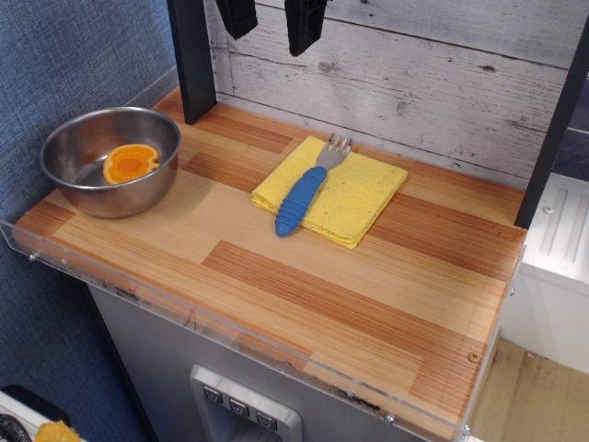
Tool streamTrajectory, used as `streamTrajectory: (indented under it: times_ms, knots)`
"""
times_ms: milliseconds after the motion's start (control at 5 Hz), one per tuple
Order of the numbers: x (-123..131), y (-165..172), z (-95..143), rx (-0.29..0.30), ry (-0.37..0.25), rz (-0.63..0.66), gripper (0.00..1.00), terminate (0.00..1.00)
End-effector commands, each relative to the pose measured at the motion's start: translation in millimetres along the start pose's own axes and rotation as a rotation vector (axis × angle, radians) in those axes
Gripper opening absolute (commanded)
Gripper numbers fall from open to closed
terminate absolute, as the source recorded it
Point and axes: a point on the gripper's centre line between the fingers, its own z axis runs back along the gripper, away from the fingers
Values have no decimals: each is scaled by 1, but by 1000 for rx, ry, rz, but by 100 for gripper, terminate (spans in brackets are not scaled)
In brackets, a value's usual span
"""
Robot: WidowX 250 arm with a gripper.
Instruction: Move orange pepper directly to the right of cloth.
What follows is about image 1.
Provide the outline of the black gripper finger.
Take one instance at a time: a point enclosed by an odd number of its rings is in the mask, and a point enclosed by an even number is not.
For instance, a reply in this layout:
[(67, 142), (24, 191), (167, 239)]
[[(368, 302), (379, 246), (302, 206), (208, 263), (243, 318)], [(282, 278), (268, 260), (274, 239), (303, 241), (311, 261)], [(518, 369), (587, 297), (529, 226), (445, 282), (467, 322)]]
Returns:
[(254, 0), (216, 0), (225, 29), (235, 40), (258, 25)]
[(321, 37), (327, 0), (285, 0), (289, 51), (292, 56), (304, 53)]

